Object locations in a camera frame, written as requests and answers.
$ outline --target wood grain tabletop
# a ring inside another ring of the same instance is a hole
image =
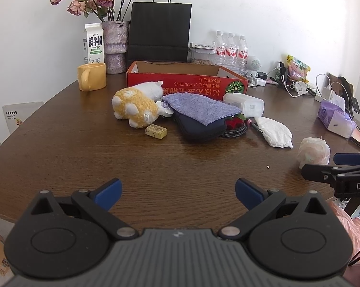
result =
[[[155,139],[115,119],[111,99],[125,85],[125,74],[108,75],[106,88],[88,93],[74,82],[10,135],[0,147],[1,218],[16,221],[40,190],[70,195],[118,177],[123,195],[110,211],[135,228],[217,230],[246,211],[235,197],[240,177],[289,195],[312,189],[333,195],[328,185],[302,178],[296,157],[303,138],[322,137],[332,156],[359,152],[326,130],[313,97],[291,98],[272,85],[249,88],[248,94],[264,100],[265,117],[290,129],[292,149],[272,148],[252,129],[238,139],[188,143],[165,118],[155,124],[168,135]]]

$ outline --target purple tissue package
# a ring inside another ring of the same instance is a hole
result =
[[[322,100],[318,117],[329,131],[345,138],[350,138],[357,127],[356,123],[351,120],[346,112],[343,112],[341,107],[327,100]]]

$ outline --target white plush toy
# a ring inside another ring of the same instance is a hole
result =
[[[134,128],[155,122],[165,113],[165,109],[155,103],[163,96],[161,85],[162,81],[146,82],[116,92],[112,98],[116,119],[129,119],[130,126]]]

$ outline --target plastic water bottle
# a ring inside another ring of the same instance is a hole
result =
[[[245,36],[240,36],[240,42],[238,43],[238,53],[236,59],[236,67],[242,71],[246,64],[246,58],[248,57],[248,44],[246,43]]]
[[[217,54],[215,55],[214,62],[216,64],[222,64],[224,61],[226,43],[223,39],[224,33],[222,31],[217,31],[216,38],[213,41],[213,45],[216,46]]]
[[[234,66],[235,57],[237,55],[237,44],[234,42],[234,34],[229,33],[228,34],[228,40],[227,40],[227,49],[225,51],[225,60],[224,63],[227,66]]]

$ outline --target pink fabric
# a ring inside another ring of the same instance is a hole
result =
[[[352,266],[347,267],[343,277],[354,287],[360,287],[360,261]]]
[[[334,211],[334,214],[337,216],[339,221],[342,223],[343,227],[347,231],[348,235],[353,242],[353,254],[351,257],[360,250],[360,219],[357,217],[355,219],[351,219],[350,216],[340,207],[338,207],[335,203],[329,202],[330,207]]]
[[[353,243],[353,254],[351,257],[354,257],[360,250],[360,219],[358,217],[351,219],[342,208],[338,207],[333,202],[328,203],[351,238]],[[354,287],[360,287],[360,261],[353,266],[347,267],[343,277],[353,284]]]

